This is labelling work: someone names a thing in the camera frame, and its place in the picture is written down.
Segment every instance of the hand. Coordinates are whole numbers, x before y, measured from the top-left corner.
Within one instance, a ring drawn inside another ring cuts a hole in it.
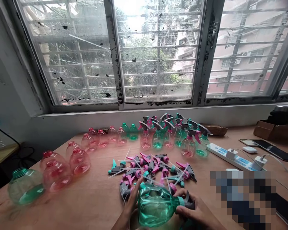
[[[174,196],[185,196],[186,194],[187,190],[181,188]],[[226,230],[200,197],[190,192],[189,196],[195,203],[195,210],[188,209],[184,206],[178,206],[176,208],[177,214],[196,220],[211,230]]]
[[[140,177],[134,189],[132,190],[127,203],[125,204],[121,215],[119,216],[119,218],[117,219],[116,223],[114,224],[111,230],[130,229],[130,217],[136,208],[136,204],[138,201],[138,192],[139,192],[140,184],[142,182],[143,182],[143,177]]]

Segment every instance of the air conditioner unit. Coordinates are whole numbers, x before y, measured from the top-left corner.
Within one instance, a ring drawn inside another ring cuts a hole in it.
[[[257,8],[257,3],[250,5],[249,10],[255,10]]]
[[[251,56],[251,52],[242,53],[241,56],[243,56],[243,57]]]
[[[238,65],[238,64],[240,64],[240,62],[241,62],[241,59],[237,59],[237,60],[235,60],[234,65]]]

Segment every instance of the black cable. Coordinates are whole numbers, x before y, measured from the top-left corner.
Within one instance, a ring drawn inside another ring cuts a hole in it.
[[[26,147],[21,147],[20,143],[15,140],[13,137],[11,137],[9,134],[7,134],[6,132],[4,132],[2,129],[0,129],[0,132],[3,133],[4,135],[6,135],[7,137],[9,137],[10,139],[12,139],[17,145],[18,145],[18,151],[16,152],[16,156],[17,158],[12,158],[12,160],[20,160],[19,163],[18,163],[18,166],[20,167],[20,164],[22,164],[25,168],[28,168],[28,165],[27,163],[25,162],[25,160],[28,160],[28,161],[31,161],[31,162],[34,162],[35,164],[37,163],[36,160],[32,159],[31,156],[33,155],[33,153],[35,152],[35,149],[33,147],[30,147],[30,146],[26,146]],[[25,148],[29,148],[29,149],[32,149],[32,152],[25,156],[25,157],[20,157],[19,155],[19,152],[22,150],[22,149],[25,149]]]

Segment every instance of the window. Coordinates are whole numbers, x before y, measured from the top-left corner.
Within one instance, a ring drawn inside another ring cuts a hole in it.
[[[262,56],[264,54],[264,52],[265,52],[264,49],[254,50],[254,51],[251,51],[251,56]],[[254,63],[254,62],[261,62],[261,58],[260,57],[250,58],[249,64]]]
[[[288,4],[281,0],[273,9],[248,0],[15,2],[9,12],[19,15],[21,23],[13,19],[29,42],[30,68],[42,73],[36,76],[46,87],[39,87],[54,111],[214,105],[233,97],[254,103],[288,94],[288,67],[280,64],[280,55],[288,59]]]
[[[230,66],[231,59],[225,59],[222,61],[221,69],[226,69]]]

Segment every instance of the pixelated area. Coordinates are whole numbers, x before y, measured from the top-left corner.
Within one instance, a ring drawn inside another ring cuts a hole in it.
[[[276,180],[271,172],[210,172],[210,185],[227,215],[244,229],[271,229],[276,215]]]

